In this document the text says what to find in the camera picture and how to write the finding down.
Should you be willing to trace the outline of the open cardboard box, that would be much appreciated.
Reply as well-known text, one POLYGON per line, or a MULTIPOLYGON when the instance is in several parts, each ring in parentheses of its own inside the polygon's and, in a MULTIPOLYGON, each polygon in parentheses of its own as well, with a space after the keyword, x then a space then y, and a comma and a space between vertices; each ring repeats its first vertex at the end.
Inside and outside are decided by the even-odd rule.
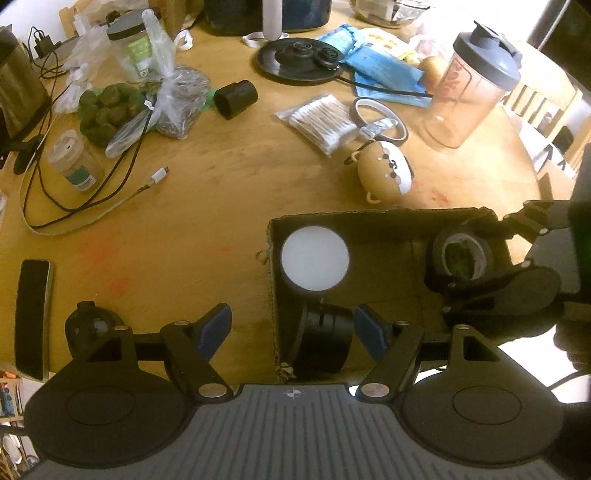
POLYGON ((342 370, 318 377, 297 377, 291 360, 304 303, 315 302, 355 310, 368 304, 390 323, 421 324, 428 334, 444 333, 443 298, 424 282, 428 244, 446 227, 480 224, 487 217, 498 219, 488 208, 458 208, 388 211, 367 210, 301 214, 273 219, 267 226, 271 295, 273 295, 274 350, 276 368, 284 380, 337 382, 360 380, 370 368, 370 356, 353 335, 349 356, 342 370), (287 237, 307 226, 327 227, 342 237, 349 249, 349 270, 332 289, 308 293, 283 275, 280 250, 287 237))

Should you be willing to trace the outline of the bag of green balls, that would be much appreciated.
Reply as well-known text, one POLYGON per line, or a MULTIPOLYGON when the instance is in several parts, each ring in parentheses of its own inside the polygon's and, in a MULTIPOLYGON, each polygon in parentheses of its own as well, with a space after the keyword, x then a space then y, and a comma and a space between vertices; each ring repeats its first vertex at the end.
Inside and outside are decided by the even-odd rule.
POLYGON ((155 95, 158 87, 158 83, 139 87, 114 83, 85 90, 77 107, 80 133, 91 144, 106 148, 124 125, 147 109, 144 102, 155 95))

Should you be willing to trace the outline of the wooden chair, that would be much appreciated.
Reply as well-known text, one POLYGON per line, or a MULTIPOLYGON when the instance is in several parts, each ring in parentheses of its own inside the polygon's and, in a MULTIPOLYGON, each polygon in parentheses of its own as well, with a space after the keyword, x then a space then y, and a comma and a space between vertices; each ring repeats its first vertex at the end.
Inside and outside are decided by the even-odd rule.
POLYGON ((540 50, 527 42, 518 42, 516 48, 522 55, 521 80, 502 103, 552 143, 583 92, 540 50))

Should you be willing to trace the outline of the yellow snack packet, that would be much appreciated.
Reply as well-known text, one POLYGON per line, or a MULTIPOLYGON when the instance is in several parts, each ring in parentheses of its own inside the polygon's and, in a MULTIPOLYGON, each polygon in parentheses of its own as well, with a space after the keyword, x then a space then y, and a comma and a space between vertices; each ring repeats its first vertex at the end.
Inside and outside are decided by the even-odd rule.
POLYGON ((369 44, 374 49, 388 53, 390 56, 403 60, 414 49, 396 35, 378 27, 363 28, 356 33, 356 39, 369 44))

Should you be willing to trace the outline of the bag of cotton swabs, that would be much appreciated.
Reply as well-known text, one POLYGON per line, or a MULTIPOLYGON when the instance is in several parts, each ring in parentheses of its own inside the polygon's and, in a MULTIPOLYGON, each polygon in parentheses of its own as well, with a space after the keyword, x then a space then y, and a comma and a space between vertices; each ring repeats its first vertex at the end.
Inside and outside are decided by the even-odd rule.
POLYGON ((276 118, 327 156, 356 139, 360 131, 349 114, 349 106, 329 93, 276 112, 276 118))

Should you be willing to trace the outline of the shaker bottle with grey lid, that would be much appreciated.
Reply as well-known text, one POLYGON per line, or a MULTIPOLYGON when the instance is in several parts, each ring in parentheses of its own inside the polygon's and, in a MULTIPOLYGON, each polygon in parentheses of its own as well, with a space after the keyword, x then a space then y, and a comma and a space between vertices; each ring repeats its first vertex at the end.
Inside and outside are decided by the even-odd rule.
POLYGON ((521 52, 479 22, 457 36, 453 49, 419 128, 438 150, 461 147, 521 79, 521 52))

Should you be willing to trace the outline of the green label jar black lid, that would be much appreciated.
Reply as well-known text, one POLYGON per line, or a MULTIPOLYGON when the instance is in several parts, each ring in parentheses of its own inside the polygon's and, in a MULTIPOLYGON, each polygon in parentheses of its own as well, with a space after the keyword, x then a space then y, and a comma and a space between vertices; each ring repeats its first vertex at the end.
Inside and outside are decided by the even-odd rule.
POLYGON ((109 24, 106 35, 129 83, 140 83, 152 71, 152 48, 142 10, 129 11, 109 24))

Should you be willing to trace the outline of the black charger plug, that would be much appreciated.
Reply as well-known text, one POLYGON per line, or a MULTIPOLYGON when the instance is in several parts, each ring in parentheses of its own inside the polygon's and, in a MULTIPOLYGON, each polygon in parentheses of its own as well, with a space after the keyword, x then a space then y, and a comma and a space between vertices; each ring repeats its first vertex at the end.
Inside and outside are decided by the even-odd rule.
POLYGON ((44 58, 58 48, 58 44, 54 43, 43 30, 32 26, 30 33, 34 40, 34 51, 38 58, 44 58))

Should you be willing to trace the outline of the black short cylinder tube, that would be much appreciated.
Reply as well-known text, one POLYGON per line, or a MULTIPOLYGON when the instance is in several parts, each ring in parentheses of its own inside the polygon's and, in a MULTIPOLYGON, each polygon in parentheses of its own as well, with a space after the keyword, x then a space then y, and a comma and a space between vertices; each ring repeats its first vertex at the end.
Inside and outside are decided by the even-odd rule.
POLYGON ((256 87, 249 80, 230 83, 215 91, 213 103, 221 116, 230 120, 259 100, 256 87))

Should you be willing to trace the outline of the glass bowl with packets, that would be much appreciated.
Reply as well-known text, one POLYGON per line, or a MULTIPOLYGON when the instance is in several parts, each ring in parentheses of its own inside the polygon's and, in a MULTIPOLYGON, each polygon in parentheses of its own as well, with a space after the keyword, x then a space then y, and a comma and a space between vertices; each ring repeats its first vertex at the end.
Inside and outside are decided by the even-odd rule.
POLYGON ((356 16, 373 25, 402 28, 411 25, 431 9, 429 0, 351 0, 356 16))

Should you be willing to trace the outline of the black kettle base plate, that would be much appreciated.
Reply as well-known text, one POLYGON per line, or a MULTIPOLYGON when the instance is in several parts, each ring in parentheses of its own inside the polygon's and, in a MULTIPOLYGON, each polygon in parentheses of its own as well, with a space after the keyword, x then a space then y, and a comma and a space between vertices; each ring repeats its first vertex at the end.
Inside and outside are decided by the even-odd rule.
POLYGON ((314 86, 342 74, 344 54, 328 43, 308 38, 284 38, 267 43, 256 53, 256 67, 264 77, 294 85, 314 86))

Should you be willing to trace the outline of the black round puck device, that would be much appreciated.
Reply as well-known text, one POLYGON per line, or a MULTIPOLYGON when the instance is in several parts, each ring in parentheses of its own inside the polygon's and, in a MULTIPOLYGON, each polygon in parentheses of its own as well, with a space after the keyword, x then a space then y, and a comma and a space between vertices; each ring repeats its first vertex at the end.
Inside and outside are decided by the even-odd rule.
POLYGON ((342 370, 353 340, 353 313, 325 303, 304 303, 291 366, 297 377, 318 377, 342 370))

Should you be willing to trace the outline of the yellow bear shaped pouch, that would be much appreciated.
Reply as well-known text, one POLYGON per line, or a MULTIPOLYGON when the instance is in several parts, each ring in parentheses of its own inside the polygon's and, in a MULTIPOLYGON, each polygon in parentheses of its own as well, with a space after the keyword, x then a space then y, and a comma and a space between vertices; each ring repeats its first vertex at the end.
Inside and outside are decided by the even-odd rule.
POLYGON ((397 203, 412 189, 412 168, 400 148, 392 142, 370 140, 353 151, 345 164, 356 165, 369 204, 397 203))

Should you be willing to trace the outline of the white round disc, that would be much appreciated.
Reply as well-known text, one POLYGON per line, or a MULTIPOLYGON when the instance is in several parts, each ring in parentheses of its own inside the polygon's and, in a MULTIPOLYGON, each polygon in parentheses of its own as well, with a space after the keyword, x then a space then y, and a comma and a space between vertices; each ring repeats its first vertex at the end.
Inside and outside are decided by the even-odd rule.
POLYGON ((334 288, 349 270, 349 249, 339 234, 327 227, 297 229, 280 250, 284 277, 298 289, 320 293, 334 288))

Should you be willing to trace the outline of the marble pattern flat stick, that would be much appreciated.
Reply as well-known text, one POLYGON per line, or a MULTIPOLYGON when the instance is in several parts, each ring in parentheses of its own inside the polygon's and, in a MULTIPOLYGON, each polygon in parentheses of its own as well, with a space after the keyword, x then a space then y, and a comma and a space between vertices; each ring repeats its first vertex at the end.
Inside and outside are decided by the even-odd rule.
POLYGON ((359 133, 366 140, 374 138, 391 139, 391 136, 387 135, 386 132, 397 127, 398 121, 396 119, 386 117, 363 125, 359 133))

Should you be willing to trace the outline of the clear bag of dark seeds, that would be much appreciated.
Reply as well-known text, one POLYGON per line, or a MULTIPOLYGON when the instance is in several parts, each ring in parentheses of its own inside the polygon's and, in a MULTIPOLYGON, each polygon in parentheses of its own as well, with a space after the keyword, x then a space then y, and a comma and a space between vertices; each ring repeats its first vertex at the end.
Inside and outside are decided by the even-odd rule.
POLYGON ((186 138, 211 90, 211 81, 204 73, 176 63, 176 46, 155 12, 145 9, 140 19, 155 67, 148 79, 156 82, 158 89, 148 96, 141 112, 123 124, 109 141, 105 149, 109 158, 121 155, 152 128, 171 138, 186 138))

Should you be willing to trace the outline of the black electrical tape roll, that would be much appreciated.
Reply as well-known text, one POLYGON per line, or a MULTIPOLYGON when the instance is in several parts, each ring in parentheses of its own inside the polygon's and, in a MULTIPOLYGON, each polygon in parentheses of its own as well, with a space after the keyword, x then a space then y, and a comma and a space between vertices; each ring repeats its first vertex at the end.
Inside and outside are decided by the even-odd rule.
POLYGON ((489 243, 465 226, 439 231, 428 247, 435 273, 461 281, 475 281, 494 272, 495 261, 489 243))

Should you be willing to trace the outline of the black phone stand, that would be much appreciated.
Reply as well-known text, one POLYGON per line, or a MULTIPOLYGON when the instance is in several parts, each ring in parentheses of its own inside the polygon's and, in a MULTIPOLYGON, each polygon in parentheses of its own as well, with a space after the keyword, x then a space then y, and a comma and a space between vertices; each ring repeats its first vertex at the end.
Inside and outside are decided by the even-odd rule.
POLYGON ((15 175, 23 174, 31 161, 35 158, 41 144, 43 136, 41 134, 32 137, 27 141, 14 141, 6 143, 1 147, 1 164, 3 169, 10 153, 16 153, 17 157, 13 165, 15 175))

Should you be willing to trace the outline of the crumpled white tissue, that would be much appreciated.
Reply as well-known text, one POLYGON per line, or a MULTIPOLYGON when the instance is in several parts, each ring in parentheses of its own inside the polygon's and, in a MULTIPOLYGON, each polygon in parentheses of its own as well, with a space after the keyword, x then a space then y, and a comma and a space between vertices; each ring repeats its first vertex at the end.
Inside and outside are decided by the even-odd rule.
POLYGON ((83 63, 78 68, 70 71, 64 91, 58 95, 53 105, 56 114, 75 113, 82 94, 91 89, 90 66, 83 63))

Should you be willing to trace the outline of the black smartphone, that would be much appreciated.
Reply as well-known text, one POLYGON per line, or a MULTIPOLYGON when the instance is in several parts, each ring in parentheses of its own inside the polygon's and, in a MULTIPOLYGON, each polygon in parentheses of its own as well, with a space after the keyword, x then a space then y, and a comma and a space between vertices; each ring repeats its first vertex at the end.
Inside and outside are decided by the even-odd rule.
POLYGON ((48 375, 47 326, 52 265, 48 260, 27 259, 21 264, 14 323, 17 370, 34 380, 48 375))

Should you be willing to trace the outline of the black air fryer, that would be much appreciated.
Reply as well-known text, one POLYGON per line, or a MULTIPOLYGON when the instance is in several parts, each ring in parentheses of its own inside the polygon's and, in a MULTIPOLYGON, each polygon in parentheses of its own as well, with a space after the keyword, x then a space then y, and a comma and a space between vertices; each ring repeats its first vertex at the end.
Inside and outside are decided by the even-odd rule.
MULTIPOLYGON (((300 33, 328 23, 332 2, 328 0, 287 0, 281 2, 283 32, 300 33)), ((243 36, 263 30, 262 0, 204 1, 209 30, 218 36, 243 36)))

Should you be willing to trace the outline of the steel electric kettle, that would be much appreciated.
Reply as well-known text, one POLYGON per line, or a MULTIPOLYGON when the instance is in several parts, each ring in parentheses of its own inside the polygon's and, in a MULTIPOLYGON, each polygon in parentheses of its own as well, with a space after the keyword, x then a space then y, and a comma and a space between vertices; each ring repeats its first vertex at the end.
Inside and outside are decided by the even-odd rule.
POLYGON ((48 92, 22 43, 1 28, 1 145, 20 140, 50 105, 48 92))

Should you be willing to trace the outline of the small clear cup with lid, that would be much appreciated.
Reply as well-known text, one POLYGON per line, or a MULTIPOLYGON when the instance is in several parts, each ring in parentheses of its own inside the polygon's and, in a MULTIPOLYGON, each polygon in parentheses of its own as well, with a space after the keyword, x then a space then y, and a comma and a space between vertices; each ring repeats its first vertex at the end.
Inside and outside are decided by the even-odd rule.
POLYGON ((104 177, 104 169, 74 129, 66 130, 53 143, 47 161, 80 192, 94 188, 104 177))

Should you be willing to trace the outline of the potato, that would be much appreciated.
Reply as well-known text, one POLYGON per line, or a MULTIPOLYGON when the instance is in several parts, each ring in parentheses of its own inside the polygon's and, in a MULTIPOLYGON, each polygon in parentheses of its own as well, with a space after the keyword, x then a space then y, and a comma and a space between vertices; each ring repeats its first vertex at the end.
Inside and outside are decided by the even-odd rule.
POLYGON ((422 59, 418 68, 423 72, 422 84, 427 90, 433 90, 447 70, 447 63, 440 56, 428 56, 422 59))

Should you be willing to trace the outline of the clear plastic bag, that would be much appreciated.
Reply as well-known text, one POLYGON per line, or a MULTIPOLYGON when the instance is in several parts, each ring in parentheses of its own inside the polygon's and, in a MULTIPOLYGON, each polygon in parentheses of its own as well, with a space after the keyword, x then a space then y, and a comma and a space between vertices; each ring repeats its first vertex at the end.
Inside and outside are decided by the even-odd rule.
POLYGON ((63 68, 66 71, 82 67, 89 71, 98 70, 110 55, 108 24, 92 24, 85 14, 74 10, 73 26, 78 36, 70 54, 63 62, 63 68))

